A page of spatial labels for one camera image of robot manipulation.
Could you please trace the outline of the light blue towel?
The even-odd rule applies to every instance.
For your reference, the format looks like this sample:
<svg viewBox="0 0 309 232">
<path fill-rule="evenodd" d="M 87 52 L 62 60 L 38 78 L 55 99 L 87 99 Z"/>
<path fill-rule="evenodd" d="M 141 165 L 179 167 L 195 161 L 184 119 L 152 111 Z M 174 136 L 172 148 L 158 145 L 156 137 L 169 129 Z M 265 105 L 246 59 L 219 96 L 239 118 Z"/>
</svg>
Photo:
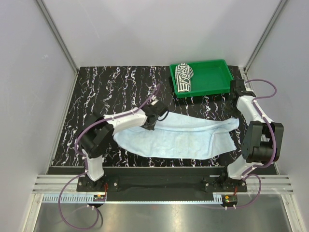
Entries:
<svg viewBox="0 0 309 232">
<path fill-rule="evenodd" d="M 154 130 L 133 127 L 117 133 L 114 140 L 146 158 L 207 160 L 236 149 L 229 133 L 238 126 L 237 118 L 213 121 L 169 113 Z"/>
</svg>

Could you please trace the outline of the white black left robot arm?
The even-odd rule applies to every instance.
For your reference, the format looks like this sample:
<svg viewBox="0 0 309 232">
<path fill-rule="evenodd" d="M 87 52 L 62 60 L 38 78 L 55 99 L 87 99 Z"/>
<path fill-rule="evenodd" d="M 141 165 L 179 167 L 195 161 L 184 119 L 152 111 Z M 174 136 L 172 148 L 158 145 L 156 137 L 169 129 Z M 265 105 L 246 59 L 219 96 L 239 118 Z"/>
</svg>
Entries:
<svg viewBox="0 0 309 232">
<path fill-rule="evenodd" d="M 85 175 L 89 178 L 87 185 L 93 191 L 100 191 L 104 187 L 103 151 L 117 133 L 133 127 L 153 131 L 156 122 L 168 111 L 162 101 L 152 98 L 126 112 L 105 116 L 93 114 L 74 145 L 75 151 L 85 160 Z"/>
</svg>

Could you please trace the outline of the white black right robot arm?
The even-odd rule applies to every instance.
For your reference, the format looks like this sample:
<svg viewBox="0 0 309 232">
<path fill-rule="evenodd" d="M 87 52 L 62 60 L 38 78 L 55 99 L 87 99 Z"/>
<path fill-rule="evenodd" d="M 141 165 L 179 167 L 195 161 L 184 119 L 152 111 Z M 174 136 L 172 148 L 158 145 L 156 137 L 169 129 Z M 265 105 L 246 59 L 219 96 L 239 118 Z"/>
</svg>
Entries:
<svg viewBox="0 0 309 232">
<path fill-rule="evenodd" d="M 234 115 L 242 115 L 248 127 L 241 143 L 241 156 L 226 168 L 226 175 L 219 179 L 223 191 L 231 191 L 236 187 L 236 180 L 246 178 L 256 169 L 265 169 L 280 157 L 284 126 L 274 122 L 266 115 L 258 104 L 259 99 L 269 99 L 276 95 L 276 87 L 270 84 L 274 92 L 268 96 L 257 97 L 245 85 L 249 81 L 236 79 L 230 82 L 228 109 Z"/>
</svg>

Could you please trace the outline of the green white striped towel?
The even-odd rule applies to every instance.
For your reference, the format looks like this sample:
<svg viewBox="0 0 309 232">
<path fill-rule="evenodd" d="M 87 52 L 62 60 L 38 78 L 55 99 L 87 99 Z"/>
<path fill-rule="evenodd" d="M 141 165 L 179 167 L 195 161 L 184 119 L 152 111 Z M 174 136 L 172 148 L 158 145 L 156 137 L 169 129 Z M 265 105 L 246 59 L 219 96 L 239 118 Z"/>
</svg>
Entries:
<svg viewBox="0 0 309 232">
<path fill-rule="evenodd" d="M 175 80 L 177 92 L 190 92 L 191 91 L 191 78 L 194 75 L 193 69 L 187 63 L 178 64 L 175 67 Z"/>
</svg>

